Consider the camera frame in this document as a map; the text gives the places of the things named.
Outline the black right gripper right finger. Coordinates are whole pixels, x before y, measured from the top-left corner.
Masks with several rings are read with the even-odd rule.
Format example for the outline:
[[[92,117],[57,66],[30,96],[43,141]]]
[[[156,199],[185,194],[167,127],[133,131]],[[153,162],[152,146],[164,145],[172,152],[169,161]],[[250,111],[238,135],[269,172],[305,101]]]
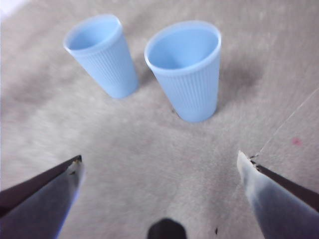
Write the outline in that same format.
[[[266,239],[317,239],[319,195],[238,152],[245,195]]]

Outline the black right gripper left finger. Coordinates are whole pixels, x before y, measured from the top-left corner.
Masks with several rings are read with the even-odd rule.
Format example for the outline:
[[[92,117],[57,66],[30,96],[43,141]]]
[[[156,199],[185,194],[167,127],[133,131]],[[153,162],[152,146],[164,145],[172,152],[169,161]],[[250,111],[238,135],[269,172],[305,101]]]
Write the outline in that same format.
[[[84,179],[77,155],[0,192],[2,239],[56,239]]]

